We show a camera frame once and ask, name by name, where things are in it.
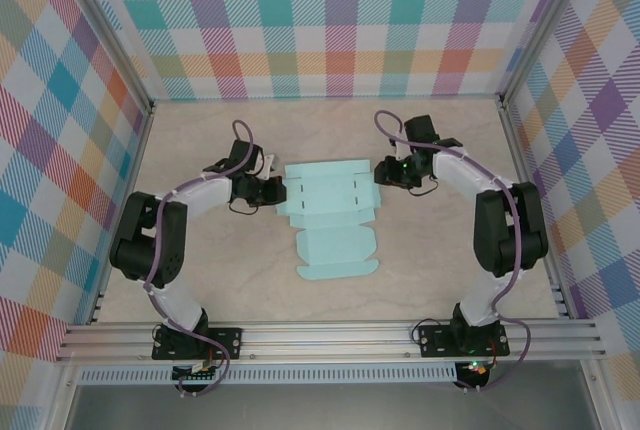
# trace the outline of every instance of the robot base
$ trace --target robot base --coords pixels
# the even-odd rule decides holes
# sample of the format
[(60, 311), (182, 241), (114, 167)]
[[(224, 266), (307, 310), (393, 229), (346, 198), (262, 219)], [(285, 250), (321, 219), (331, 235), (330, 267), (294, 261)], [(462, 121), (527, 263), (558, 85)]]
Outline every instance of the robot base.
[[(155, 341), (151, 358), (153, 360), (219, 360), (223, 358), (222, 351), (197, 338), (186, 335), (178, 330), (161, 324), (156, 327), (153, 339)], [(242, 345), (241, 328), (209, 327), (209, 318), (203, 310), (193, 333), (203, 335), (218, 342), (229, 352), (231, 360), (240, 358)]]
[(471, 327), (462, 316), (460, 304), (448, 324), (419, 326), (418, 342), (422, 357), (506, 357), (510, 353), (500, 322)]

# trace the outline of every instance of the metal rail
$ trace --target metal rail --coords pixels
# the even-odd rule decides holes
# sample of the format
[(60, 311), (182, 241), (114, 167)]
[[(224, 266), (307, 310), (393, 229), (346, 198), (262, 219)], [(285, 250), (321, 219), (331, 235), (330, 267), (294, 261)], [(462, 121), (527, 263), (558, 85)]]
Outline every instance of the metal rail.
[[(532, 331), (527, 359), (584, 360), (605, 357), (591, 320), (525, 320)], [(216, 323), (241, 327), (242, 352), (234, 364), (455, 362), (466, 357), (423, 359), (410, 340), (414, 322), (344, 323)], [(155, 324), (94, 324), (71, 326), (58, 354), (65, 365), (157, 364), (151, 360)], [(511, 355), (516, 360), (525, 344), (518, 325), (506, 325)]]

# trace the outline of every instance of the gray floor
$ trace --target gray floor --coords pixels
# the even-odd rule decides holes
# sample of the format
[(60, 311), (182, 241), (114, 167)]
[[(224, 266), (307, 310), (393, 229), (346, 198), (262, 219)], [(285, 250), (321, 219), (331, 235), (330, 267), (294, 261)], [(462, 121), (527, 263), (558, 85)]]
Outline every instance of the gray floor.
[(535, 362), (504, 386), (466, 396), (452, 384), (228, 385), (196, 399), (169, 386), (82, 387), (67, 429), (588, 430), (595, 422), (580, 364)]
[[(256, 143), (282, 164), (369, 158), (392, 148), (373, 125), (378, 109), (403, 119), (430, 114), (441, 137), (456, 137), (471, 155), (515, 179), (502, 125), (491, 99), (296, 100), (161, 103), (137, 189), (164, 193), (228, 155), (231, 122), (245, 120)], [(393, 127), (394, 122), (387, 121)], [(415, 198), (383, 187), (370, 225), (379, 268), (366, 277), (307, 281), (295, 248), (297, 229), (263, 208), (253, 217), (218, 207), (191, 222), (183, 272), (193, 295), (216, 321), (407, 320), (449, 318), (481, 272), (472, 251), (473, 206), (442, 184)], [(557, 316), (540, 263), (504, 300), (505, 315)], [(112, 272), (102, 322), (157, 321), (139, 285)]]

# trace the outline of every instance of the purple cable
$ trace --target purple cable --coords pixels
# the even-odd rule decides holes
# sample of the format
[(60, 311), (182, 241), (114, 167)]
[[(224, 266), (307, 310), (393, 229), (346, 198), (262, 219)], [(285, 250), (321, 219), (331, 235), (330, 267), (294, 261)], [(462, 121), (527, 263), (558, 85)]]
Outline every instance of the purple cable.
[(398, 117), (397, 115), (395, 115), (394, 113), (388, 110), (378, 110), (373, 117), (373, 121), (375, 123), (376, 128), (385, 137), (389, 138), (390, 140), (393, 140), (394, 142), (402, 143), (404, 145), (409, 145), (409, 146), (418, 147), (418, 148), (430, 148), (432, 150), (438, 150), (443, 153), (448, 153), (449, 155), (458, 157), (461, 160), (466, 161), (469, 165), (474, 167), (476, 170), (478, 170), (487, 178), (492, 179), (492, 181), (495, 182), (495, 184), (500, 188), (502, 193), (504, 193), (505, 197), (507, 198), (507, 202), (509, 203), (509, 209), (511, 210), (511, 216), (513, 217), (513, 226), (515, 229), (516, 256), (513, 264), (513, 273), (511, 275), (511, 279), (509, 280), (509, 283), (507, 284), (507, 286), (503, 288), (502, 291), (498, 293), (498, 295), (496, 295), (493, 301), (491, 302), (491, 310), (495, 312), (495, 314), (498, 316), (498, 318), (500, 318), (500, 320), (503, 320), (508, 323), (520, 325), (522, 328), (524, 328), (527, 334), (527, 338), (524, 344), (524, 349), (520, 354), (520, 357), (518, 358), (518, 360), (516, 360), (516, 363), (513, 365), (513, 367), (511, 367), (509, 372), (507, 372), (498, 380), (489, 383), (487, 386), (484, 387), (484, 390), (490, 390), (492, 388), (495, 388), (501, 383), (503, 383), (508, 377), (510, 377), (513, 374), (514, 370), (518, 366), (520, 366), (520, 364), (524, 361), (525, 357), (527, 356), (527, 353), (529, 353), (529, 347), (531, 346), (531, 329), (529, 328), (529, 326), (520, 319), (508, 318), (501, 315), (498, 312), (498, 309), (496, 308), (496, 305), (498, 304), (498, 302), (502, 300), (502, 298), (504, 298), (504, 296), (511, 291), (511, 289), (515, 286), (516, 282), (518, 281), (518, 275), (520, 274), (520, 266), (522, 264), (522, 229), (520, 228), (520, 217), (518, 215), (518, 208), (516, 206), (516, 202), (513, 199), (513, 196), (511, 195), (511, 193), (509, 193), (509, 189), (507, 188), (507, 186), (504, 183), (502, 183), (491, 171), (489, 171), (480, 163), (476, 162), (471, 157), (464, 155), (460, 152), (457, 152), (448, 147), (442, 147), (440, 145), (434, 145), (432, 143), (410, 142), (408, 140), (403, 140), (395, 135), (392, 135), (391, 133), (387, 132), (384, 128), (382, 128), (382, 125), (380, 125), (380, 121), (379, 121), (380, 115), (388, 115), (391, 118), (393, 118), (398, 123), (398, 127), (400, 131), (402, 131), (402, 120), (400, 120), (400, 117)]
[(226, 177), (227, 175), (230, 175), (234, 172), (236, 172), (237, 170), (240, 170), (242, 167), (245, 166), (245, 164), (249, 161), (249, 158), (251, 157), (251, 153), (253, 152), (253, 133), (251, 132), (251, 129), (249, 128), (249, 126), (243, 122), (242, 120), (234, 120), (232, 122), (232, 127), (233, 127), (233, 133), (236, 137), (236, 139), (240, 140), (240, 135), (238, 134), (238, 130), (237, 130), (237, 125), (242, 125), (244, 127), (244, 129), (247, 131), (247, 135), (249, 136), (249, 149), (247, 150), (247, 154), (244, 156), (244, 158), (242, 159), (242, 161), (236, 165), (233, 168), (230, 168), (229, 170), (225, 170), (223, 172), (220, 173), (215, 173), (212, 175), (207, 175), (207, 176), (200, 176), (198, 178), (194, 178), (193, 180), (189, 180), (187, 182), (184, 182), (180, 185), (178, 185), (174, 190), (172, 190), (171, 192), (167, 193), (164, 197), (162, 197), (162, 200), (160, 201), (160, 205), (158, 205), (158, 213), (156, 216), (156, 241), (155, 241), (155, 250), (154, 250), (154, 255), (153, 255), (153, 263), (151, 264), (151, 270), (149, 271), (149, 275), (147, 276), (147, 279), (145, 280), (144, 284), (142, 285), (142, 288), (145, 289), (145, 291), (147, 292), (147, 294), (149, 295), (149, 300), (151, 300), (151, 304), (153, 305), (153, 308), (156, 309), (156, 312), (158, 312), (160, 314), (160, 316), (163, 319), (167, 320), (167, 323), (169, 323), (169, 325), (171, 325), (173, 328), (175, 328), (176, 330), (189, 335), (192, 338), (197, 338), (198, 340), (201, 340), (205, 343), (208, 343), (209, 345), (214, 346), (215, 348), (217, 348), (218, 350), (220, 350), (224, 356), (224, 361), (225, 361), (225, 367), (224, 370), (222, 371), (222, 374), (218, 377), (218, 379), (211, 383), (210, 385), (208, 385), (207, 387), (205, 387), (203, 390), (201, 390), (200, 392), (187, 392), (184, 390), (184, 388), (182, 387), (182, 378), (178, 380), (178, 388), (180, 389), (180, 391), (182, 392), (182, 396), (184, 395), (188, 395), (190, 397), (197, 397), (200, 395), (205, 395), (209, 392), (211, 392), (212, 390), (214, 390), (218, 385), (220, 385), (220, 383), (222, 382), (222, 380), (224, 380), (225, 376), (227, 375), (227, 372), (229, 371), (229, 366), (231, 365), (231, 357), (229, 356), (229, 352), (227, 351), (227, 349), (221, 345), (220, 343), (216, 342), (215, 340), (212, 340), (208, 337), (205, 337), (203, 335), (199, 335), (197, 333), (192, 332), (191, 330), (187, 330), (186, 328), (184, 328), (183, 326), (179, 325), (178, 323), (174, 322), (173, 320), (171, 320), (171, 318), (169, 318), (169, 316), (162, 310), (162, 308), (160, 307), (160, 305), (158, 304), (158, 301), (155, 297), (155, 295), (153, 294), (153, 287), (151, 285), (151, 282), (153, 281), (154, 277), (156, 276), (156, 273), (158, 272), (158, 265), (160, 263), (160, 253), (161, 253), (161, 249), (162, 249), (162, 215), (164, 213), (164, 207), (166, 206), (167, 203), (169, 203), (169, 201), (175, 197), (178, 193), (190, 188), (192, 185), (195, 185), (196, 183), (200, 183), (202, 181), (210, 181), (210, 180), (215, 180), (217, 178), (222, 178), (222, 177)]

